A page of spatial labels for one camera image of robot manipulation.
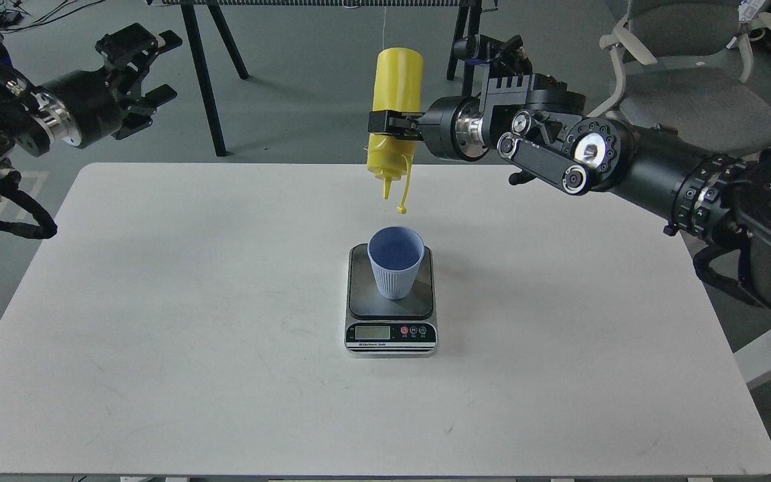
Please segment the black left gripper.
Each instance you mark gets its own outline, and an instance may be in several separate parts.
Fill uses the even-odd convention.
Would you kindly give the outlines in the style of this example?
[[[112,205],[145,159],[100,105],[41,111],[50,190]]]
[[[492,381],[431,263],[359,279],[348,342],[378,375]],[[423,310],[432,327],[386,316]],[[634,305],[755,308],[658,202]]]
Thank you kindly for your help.
[[[181,45],[174,31],[152,33],[139,23],[104,35],[95,43],[104,68],[76,70],[35,88],[34,119],[49,143],[64,141],[77,149],[143,131],[153,124],[159,107],[178,93],[163,84],[141,96],[141,82],[156,58]]]

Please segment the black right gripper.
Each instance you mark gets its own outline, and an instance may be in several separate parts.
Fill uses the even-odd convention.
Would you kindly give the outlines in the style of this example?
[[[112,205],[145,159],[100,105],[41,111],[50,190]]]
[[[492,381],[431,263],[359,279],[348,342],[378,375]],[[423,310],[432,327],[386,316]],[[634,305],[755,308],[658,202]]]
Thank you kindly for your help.
[[[481,119],[480,101],[471,96],[440,98],[426,112],[385,109],[368,113],[367,132],[396,139],[422,139],[432,156],[447,161],[481,159],[481,141],[470,125]]]

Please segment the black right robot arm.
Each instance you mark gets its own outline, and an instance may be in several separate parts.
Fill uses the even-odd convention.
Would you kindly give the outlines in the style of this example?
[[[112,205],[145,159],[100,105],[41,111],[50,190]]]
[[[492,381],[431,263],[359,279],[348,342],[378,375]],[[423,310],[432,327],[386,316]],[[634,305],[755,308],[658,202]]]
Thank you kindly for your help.
[[[494,152],[516,168],[512,185],[538,179],[567,195],[609,191],[666,220],[666,235],[701,239],[697,277],[771,309],[771,149],[750,163],[689,145],[672,129],[585,116],[584,95],[533,72],[520,36],[475,34],[452,51],[487,69],[485,85],[428,110],[420,110],[419,52],[392,47],[377,56],[367,168],[383,194],[392,181],[410,179],[416,143],[450,161]]]

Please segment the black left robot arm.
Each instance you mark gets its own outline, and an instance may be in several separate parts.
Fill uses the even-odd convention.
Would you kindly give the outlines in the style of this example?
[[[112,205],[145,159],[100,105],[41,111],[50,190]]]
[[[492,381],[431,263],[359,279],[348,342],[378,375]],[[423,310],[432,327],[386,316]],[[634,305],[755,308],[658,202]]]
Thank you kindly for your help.
[[[122,140],[150,127],[162,104],[177,93],[169,85],[149,92],[142,82],[159,55],[181,45],[174,31],[151,33],[134,23],[96,43],[103,66],[76,70],[33,84],[13,67],[0,35],[0,231],[49,239],[58,227],[51,214],[19,188],[21,174],[9,154],[21,147],[39,157],[56,141],[85,149],[105,137]]]

